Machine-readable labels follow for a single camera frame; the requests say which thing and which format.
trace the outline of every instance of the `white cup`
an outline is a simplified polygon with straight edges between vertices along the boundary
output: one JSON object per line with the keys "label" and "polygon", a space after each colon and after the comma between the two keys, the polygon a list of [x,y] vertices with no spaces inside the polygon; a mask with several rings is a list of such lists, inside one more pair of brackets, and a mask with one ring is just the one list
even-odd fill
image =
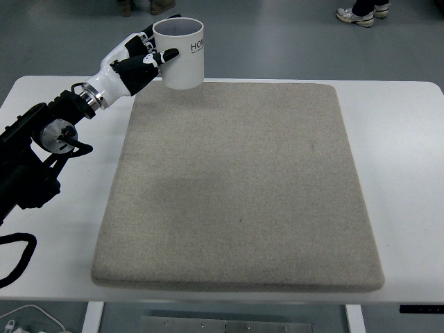
{"label": "white cup", "polygon": [[190,89],[203,82],[203,24],[197,19],[175,17],[153,25],[157,52],[179,50],[179,55],[161,65],[163,83],[172,89]]}

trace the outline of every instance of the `person's foot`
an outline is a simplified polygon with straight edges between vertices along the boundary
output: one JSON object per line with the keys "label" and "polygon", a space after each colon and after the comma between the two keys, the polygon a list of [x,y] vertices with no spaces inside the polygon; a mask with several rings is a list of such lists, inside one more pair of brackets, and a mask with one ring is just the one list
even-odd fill
{"label": "person's foot", "polygon": [[378,19],[383,19],[383,18],[387,17],[387,15],[389,14],[389,6],[390,6],[389,3],[386,5],[380,5],[380,6],[375,5],[375,10],[373,11],[373,15],[375,17],[377,17]]}
{"label": "person's foot", "polygon": [[174,7],[176,0],[150,0],[150,13],[159,15],[164,11]]}
{"label": "person's foot", "polygon": [[373,25],[373,12],[368,13],[366,16],[358,16],[353,14],[351,8],[339,8],[336,11],[336,16],[345,23],[354,23],[358,26],[365,26],[366,28],[370,28]]}

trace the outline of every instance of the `white table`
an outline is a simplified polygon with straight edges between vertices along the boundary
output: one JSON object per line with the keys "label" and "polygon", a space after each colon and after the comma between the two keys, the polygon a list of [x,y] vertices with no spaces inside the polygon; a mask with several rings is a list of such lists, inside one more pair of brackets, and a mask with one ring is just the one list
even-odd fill
{"label": "white table", "polygon": [[[1,128],[36,103],[48,103],[72,83],[85,79],[19,79],[0,109]],[[79,140],[91,144],[94,152],[68,162],[58,178],[62,193],[39,210],[16,207],[0,227],[1,235],[29,232],[38,240],[25,273],[0,289],[0,298],[444,304],[444,96],[436,85],[333,80],[219,81],[311,82],[336,88],[386,277],[381,290],[191,293],[94,285],[89,277],[94,247],[134,101],[125,97],[76,126]],[[17,244],[0,247],[2,277],[15,266],[23,248]]]}

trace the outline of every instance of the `robotic hand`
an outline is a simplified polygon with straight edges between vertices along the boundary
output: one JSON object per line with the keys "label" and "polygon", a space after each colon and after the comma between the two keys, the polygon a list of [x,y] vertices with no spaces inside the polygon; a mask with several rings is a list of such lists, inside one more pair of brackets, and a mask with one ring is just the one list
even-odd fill
{"label": "robotic hand", "polygon": [[179,54],[177,49],[155,52],[153,26],[129,35],[101,63],[100,72],[82,85],[81,97],[96,110],[107,108],[122,96],[133,96],[150,83],[163,64]]}
{"label": "robotic hand", "polygon": [[[159,74],[161,64],[178,54],[177,49],[155,52],[151,25],[116,46],[85,83],[18,116],[0,135],[0,225],[16,205],[41,207],[60,193],[57,177],[67,160],[92,151],[77,140],[76,123],[91,119],[96,110],[110,107],[122,96],[138,93]],[[82,91],[76,94],[79,85]],[[45,161],[33,152],[31,140],[51,153]]]}

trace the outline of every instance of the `felt mat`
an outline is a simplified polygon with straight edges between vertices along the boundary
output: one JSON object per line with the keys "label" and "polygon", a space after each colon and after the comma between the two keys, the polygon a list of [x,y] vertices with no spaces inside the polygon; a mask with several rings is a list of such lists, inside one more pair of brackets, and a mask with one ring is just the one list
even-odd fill
{"label": "felt mat", "polygon": [[183,291],[381,288],[335,89],[152,82],[135,99],[92,279]]}

